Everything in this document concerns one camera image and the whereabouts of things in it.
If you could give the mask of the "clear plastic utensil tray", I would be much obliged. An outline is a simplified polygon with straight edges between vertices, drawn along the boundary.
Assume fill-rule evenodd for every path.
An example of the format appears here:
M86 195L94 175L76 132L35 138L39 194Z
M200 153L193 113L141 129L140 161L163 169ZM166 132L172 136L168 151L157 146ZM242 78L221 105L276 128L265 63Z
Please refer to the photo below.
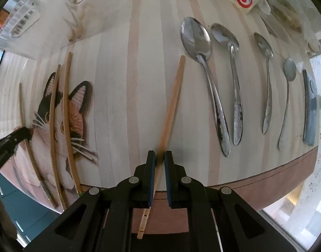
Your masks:
M0 30L0 49L35 59L91 30L94 0L20 0Z

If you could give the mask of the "striped cat placemat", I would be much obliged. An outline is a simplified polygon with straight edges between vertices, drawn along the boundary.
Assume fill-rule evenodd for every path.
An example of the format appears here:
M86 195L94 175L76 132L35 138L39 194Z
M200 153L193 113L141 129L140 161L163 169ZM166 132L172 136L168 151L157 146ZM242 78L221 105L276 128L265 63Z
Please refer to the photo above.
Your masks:
M211 187L231 184L254 207L279 200L314 171L317 146L303 142L304 81L290 83L283 150L278 148L284 109L285 58L311 69L305 45L273 15L244 13L229 0L94 0L90 32L35 59L5 51L0 66L0 138L21 125L33 130L1 174L37 202L52 207L60 183L67 204L77 199L63 128L64 75L68 52L69 126L80 184L110 188L132 175L155 150L185 50L180 24L194 17L206 28L221 23L239 41L236 66L244 108L241 142L224 156L202 66L185 61L168 149L187 174ZM273 109L262 134L266 59L254 33L274 53L270 60Z

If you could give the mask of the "teal cabinet front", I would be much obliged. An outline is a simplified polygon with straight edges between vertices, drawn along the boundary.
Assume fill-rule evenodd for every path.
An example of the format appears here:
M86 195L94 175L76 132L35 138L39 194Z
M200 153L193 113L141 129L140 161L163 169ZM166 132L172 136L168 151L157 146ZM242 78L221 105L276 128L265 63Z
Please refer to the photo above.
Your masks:
M29 244L59 217L57 212L25 195L1 174L0 198L24 245Z

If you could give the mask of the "large steel spoon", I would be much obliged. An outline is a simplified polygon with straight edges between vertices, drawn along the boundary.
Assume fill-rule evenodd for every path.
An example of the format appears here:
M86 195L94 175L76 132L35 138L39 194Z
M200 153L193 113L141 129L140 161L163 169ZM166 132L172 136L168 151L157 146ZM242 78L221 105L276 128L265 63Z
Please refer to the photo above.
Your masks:
M212 99L213 118L221 152L227 157L231 153L231 141L227 120L216 84L212 77L212 72L207 64L212 53L211 39L205 27L193 17L185 17L182 20L180 38L187 54L189 54L193 60L199 62L204 68Z

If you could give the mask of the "small steel spoon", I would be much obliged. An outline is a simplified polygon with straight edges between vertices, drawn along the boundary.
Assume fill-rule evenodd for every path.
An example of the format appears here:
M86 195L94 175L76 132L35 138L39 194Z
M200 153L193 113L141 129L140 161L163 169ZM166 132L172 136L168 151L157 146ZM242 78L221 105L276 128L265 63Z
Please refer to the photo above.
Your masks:
M291 58L286 58L283 64L283 73L286 78L286 105L284 109L284 116L283 116L283 122L281 127L281 132L279 135L278 140L278 148L279 150L283 150L285 146L285 132L286 132L286 122L287 122L287 115L288 115L288 105L289 105L289 99L290 99L290 82L294 81L296 78L297 68L294 60Z

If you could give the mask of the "clear plastic bag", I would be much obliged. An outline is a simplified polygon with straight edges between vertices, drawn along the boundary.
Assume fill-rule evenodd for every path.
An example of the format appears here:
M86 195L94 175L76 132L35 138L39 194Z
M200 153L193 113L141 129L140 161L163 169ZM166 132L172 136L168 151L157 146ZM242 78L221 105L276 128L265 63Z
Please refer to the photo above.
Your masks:
M290 33L302 40L305 52L316 54L321 44L311 26L309 13L315 11L311 0L266 0L270 14Z

